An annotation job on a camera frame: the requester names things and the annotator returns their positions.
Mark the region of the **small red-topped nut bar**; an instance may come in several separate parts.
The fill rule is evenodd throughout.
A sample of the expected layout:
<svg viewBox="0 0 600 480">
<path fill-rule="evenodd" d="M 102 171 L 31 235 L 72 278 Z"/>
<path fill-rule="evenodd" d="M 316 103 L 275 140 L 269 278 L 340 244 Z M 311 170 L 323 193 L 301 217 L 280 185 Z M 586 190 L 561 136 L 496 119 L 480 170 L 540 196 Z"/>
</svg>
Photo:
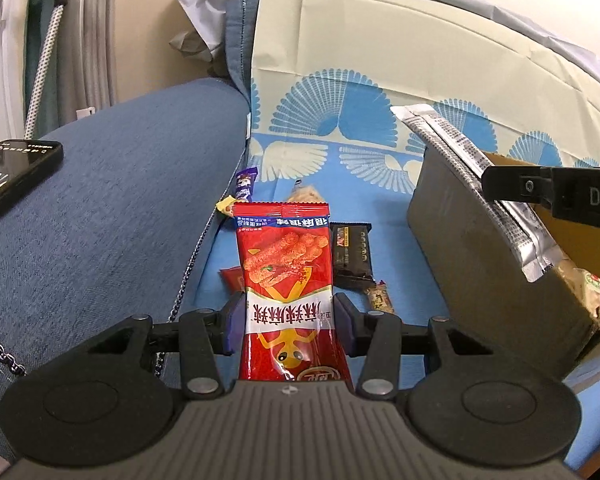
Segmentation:
<svg viewBox="0 0 600 480">
<path fill-rule="evenodd" d="M 388 294 L 388 286 L 384 281 L 379 281 L 368 286 L 364 292 L 370 310 L 395 314 L 392 301 Z"/>
</svg>

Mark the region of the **red square fortune packet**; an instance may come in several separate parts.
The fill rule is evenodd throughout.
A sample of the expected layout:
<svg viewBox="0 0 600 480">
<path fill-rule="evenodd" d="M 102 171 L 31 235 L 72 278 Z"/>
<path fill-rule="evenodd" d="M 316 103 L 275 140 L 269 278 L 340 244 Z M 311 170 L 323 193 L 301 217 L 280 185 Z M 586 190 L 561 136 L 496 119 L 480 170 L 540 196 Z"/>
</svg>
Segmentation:
<svg viewBox="0 0 600 480">
<path fill-rule="evenodd" d="M 240 266 L 219 270 L 220 277 L 231 294 L 245 291 L 244 272 Z"/>
</svg>

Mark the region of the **black chocolate bar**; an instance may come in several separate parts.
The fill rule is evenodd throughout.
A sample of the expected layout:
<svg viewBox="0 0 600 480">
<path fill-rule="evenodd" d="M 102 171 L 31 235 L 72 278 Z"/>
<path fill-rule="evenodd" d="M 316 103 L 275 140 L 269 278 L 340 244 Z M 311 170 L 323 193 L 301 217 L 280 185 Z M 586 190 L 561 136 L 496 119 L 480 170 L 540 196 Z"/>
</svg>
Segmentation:
<svg viewBox="0 0 600 480">
<path fill-rule="evenodd" d="M 375 285 L 368 234 L 370 223 L 332 222 L 330 247 L 334 284 L 347 290 L 364 292 Z"/>
</svg>

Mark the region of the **silver snack packet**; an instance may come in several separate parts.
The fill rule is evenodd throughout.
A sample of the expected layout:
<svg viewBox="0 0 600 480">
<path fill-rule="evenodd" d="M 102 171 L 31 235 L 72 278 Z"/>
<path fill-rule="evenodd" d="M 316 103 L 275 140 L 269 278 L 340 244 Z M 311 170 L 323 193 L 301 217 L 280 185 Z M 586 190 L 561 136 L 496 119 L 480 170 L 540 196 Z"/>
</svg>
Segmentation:
<svg viewBox="0 0 600 480">
<path fill-rule="evenodd" d="M 564 258 L 550 231 L 531 206 L 499 200 L 483 178 L 498 169 L 477 145 L 428 104 L 393 105 L 392 114 L 423 140 L 429 154 L 442 157 L 501 234 L 527 281 L 534 283 Z"/>
</svg>

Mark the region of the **red spicy strip packet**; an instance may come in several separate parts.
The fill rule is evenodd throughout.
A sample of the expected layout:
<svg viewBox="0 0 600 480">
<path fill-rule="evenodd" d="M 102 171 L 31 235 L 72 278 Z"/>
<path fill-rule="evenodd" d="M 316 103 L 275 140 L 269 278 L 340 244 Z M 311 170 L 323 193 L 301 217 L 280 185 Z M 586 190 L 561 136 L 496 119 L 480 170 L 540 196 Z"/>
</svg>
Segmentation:
<svg viewBox="0 0 600 480">
<path fill-rule="evenodd" d="M 246 293 L 239 378 L 348 382 L 336 333 L 329 206 L 239 203 L 234 219 Z"/>
</svg>

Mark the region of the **yellow snack bar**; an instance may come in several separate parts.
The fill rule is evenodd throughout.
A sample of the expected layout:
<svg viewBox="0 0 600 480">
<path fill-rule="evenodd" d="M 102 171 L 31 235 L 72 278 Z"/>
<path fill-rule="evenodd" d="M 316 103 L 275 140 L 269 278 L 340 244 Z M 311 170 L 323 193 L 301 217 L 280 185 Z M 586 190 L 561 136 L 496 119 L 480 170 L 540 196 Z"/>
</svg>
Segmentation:
<svg viewBox="0 0 600 480">
<path fill-rule="evenodd" d="M 224 214 L 228 218 L 234 217 L 234 205 L 237 203 L 237 200 L 233 196 L 226 196 L 222 200 L 219 200 L 215 204 L 215 209 L 219 211 L 220 214 Z"/>
</svg>

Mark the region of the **purple candy bar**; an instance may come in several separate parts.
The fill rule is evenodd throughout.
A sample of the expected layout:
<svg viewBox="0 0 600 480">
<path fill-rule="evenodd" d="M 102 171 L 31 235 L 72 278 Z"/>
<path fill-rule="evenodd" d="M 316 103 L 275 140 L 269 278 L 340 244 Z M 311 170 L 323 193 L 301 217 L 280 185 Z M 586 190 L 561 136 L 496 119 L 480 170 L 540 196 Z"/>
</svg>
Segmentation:
<svg viewBox="0 0 600 480">
<path fill-rule="evenodd" d="M 238 171 L 235 178 L 235 194 L 236 200 L 241 202 L 252 201 L 254 182 L 258 176 L 257 167 L 248 167 Z"/>
</svg>

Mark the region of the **clear bag of cookies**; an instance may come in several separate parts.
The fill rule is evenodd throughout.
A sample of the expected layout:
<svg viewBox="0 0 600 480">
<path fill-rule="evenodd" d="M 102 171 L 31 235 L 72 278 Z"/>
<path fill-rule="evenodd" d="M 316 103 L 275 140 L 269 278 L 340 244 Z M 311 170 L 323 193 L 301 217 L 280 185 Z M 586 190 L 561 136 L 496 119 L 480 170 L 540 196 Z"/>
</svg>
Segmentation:
<svg viewBox="0 0 600 480">
<path fill-rule="evenodd" d="M 286 203 L 325 203 L 325 199 L 313 185 L 305 184 L 301 179 L 294 181 L 291 193 L 285 200 Z"/>
</svg>

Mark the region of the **green rice cracker packet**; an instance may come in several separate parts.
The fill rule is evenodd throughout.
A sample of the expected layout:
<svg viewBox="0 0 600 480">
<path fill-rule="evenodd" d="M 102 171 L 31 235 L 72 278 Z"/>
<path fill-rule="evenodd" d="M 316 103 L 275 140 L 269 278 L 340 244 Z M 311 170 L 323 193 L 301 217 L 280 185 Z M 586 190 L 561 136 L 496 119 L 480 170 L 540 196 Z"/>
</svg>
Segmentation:
<svg viewBox="0 0 600 480">
<path fill-rule="evenodd" d="M 570 259 L 562 260 L 558 271 L 592 318 L 600 318 L 600 278 Z"/>
</svg>

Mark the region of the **cardboard box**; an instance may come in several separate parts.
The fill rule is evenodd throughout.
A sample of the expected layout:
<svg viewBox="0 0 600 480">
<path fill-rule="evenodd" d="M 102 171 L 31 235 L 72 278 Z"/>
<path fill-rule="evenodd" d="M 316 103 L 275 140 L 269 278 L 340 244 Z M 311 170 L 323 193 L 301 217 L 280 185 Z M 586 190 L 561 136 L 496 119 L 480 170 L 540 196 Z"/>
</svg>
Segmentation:
<svg viewBox="0 0 600 480">
<path fill-rule="evenodd" d="M 568 259 L 600 278 L 600 229 L 539 215 Z M 600 380 L 600 318 L 558 267 L 528 282 L 468 189 L 428 150 L 407 222 L 455 322 L 578 389 Z"/>
</svg>

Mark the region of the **black smartphone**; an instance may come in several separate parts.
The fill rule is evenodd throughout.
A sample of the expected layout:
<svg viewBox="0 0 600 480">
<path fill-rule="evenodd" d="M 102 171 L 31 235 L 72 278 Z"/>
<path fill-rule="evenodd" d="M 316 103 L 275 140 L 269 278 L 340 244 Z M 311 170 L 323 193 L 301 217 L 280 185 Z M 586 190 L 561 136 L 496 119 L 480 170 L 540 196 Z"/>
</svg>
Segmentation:
<svg viewBox="0 0 600 480">
<path fill-rule="evenodd" d="M 0 218 L 53 174 L 64 159 L 58 141 L 12 139 L 0 142 Z"/>
</svg>

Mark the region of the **blue patterned sofa cover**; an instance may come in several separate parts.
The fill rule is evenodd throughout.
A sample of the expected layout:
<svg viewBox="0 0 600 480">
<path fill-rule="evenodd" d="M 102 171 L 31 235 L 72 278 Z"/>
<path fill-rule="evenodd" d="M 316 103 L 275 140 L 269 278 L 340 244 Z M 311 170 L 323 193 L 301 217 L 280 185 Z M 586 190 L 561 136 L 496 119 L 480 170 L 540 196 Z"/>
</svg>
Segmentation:
<svg viewBox="0 0 600 480">
<path fill-rule="evenodd" d="M 424 0 L 230 0 L 220 52 L 251 106 L 256 196 L 313 185 L 372 225 L 375 278 L 405 321 L 450 313 L 407 222 L 426 146 L 392 114 L 428 104 L 499 164 L 600 167 L 600 83 L 481 16 Z M 568 463 L 600 449 L 600 380 L 578 389 Z"/>
</svg>

